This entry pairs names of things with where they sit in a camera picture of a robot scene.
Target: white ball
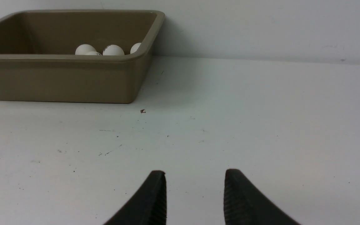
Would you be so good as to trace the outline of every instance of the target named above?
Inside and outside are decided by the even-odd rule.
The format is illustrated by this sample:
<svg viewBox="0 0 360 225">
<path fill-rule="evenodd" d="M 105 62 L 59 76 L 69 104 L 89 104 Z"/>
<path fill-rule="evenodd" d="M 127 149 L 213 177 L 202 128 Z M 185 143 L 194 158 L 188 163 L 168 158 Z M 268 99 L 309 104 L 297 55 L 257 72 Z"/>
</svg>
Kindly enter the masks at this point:
<svg viewBox="0 0 360 225">
<path fill-rule="evenodd" d="M 86 54 L 86 56 L 100 56 L 101 55 L 101 53 L 99 53 L 99 52 L 89 52 L 89 53 L 87 53 Z"/>
<path fill-rule="evenodd" d="M 104 56 L 124 56 L 124 51 L 117 45 L 110 45 L 104 49 L 102 53 Z"/>
<path fill-rule="evenodd" d="M 82 44 L 76 49 L 76 55 L 85 55 L 89 52 L 95 52 L 95 48 L 89 44 Z"/>
<path fill-rule="evenodd" d="M 137 51 L 138 47 L 140 47 L 141 43 L 134 44 L 130 49 L 130 54 L 133 54 Z"/>
</svg>

